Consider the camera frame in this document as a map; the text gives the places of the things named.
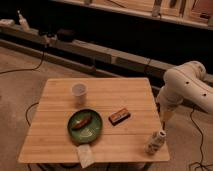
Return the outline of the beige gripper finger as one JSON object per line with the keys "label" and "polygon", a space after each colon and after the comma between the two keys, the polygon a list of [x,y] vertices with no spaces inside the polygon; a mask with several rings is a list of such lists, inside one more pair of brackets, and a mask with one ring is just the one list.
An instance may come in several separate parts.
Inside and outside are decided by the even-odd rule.
{"label": "beige gripper finger", "polygon": [[164,111],[162,113],[161,121],[162,122],[167,122],[173,115],[172,111]]}

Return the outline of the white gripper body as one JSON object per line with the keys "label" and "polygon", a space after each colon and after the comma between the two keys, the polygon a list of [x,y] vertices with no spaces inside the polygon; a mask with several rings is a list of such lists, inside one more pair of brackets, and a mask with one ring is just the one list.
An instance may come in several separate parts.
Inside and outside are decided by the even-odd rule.
{"label": "white gripper body", "polygon": [[157,95],[156,102],[161,111],[173,111],[182,103],[182,96],[169,87],[162,87]]}

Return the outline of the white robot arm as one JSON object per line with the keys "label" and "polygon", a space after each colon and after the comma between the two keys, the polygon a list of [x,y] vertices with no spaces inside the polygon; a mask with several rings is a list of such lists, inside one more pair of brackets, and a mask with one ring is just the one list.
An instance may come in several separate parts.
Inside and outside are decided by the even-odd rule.
{"label": "white robot arm", "polygon": [[206,69],[199,61],[190,61],[168,69],[164,75],[156,102],[160,119],[167,122],[173,111],[187,99],[208,114],[213,114],[213,87],[204,82]]}

